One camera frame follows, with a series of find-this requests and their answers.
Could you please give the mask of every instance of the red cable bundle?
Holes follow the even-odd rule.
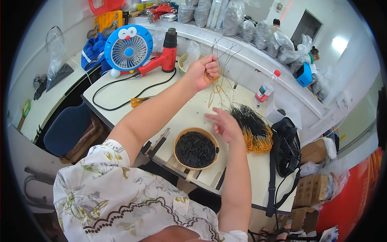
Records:
[[[177,13],[178,5],[175,5],[172,2],[161,2],[156,6],[152,6],[147,9],[147,15],[149,15],[149,22],[155,23],[161,15],[166,13]]]

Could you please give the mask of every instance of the hand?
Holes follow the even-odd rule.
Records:
[[[227,143],[233,140],[244,142],[242,131],[235,118],[220,108],[212,108],[212,110],[217,115],[206,113],[204,116],[216,121],[213,125],[215,133],[222,135]]]
[[[219,74],[220,67],[216,61],[216,55],[208,55],[190,64],[184,77],[189,79],[196,91],[206,89],[211,84],[211,79],[205,76],[207,72],[209,77],[216,77]]]

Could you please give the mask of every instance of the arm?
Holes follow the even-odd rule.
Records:
[[[251,214],[251,179],[246,145],[236,120],[226,111],[213,108],[217,115],[205,114],[216,121],[215,133],[229,144],[227,170],[223,181],[219,230],[242,230],[247,233]]]
[[[208,72],[213,77],[218,74],[216,60],[216,56],[209,55],[192,62],[182,78],[126,114],[113,128],[108,139],[123,146],[129,156],[130,166],[134,164],[145,142],[167,125],[198,91],[208,87],[209,80],[204,80],[204,73]]]

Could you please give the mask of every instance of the red heat gun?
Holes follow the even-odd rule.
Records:
[[[148,64],[138,68],[142,76],[151,70],[161,66],[163,72],[173,72],[176,62],[177,33],[175,28],[169,28],[165,33],[163,53],[161,56],[153,58]]]

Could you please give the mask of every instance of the bottle label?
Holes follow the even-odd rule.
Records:
[[[264,85],[262,85],[258,92],[255,94],[255,97],[260,101],[264,102],[267,97],[272,93],[273,91],[268,90]]]

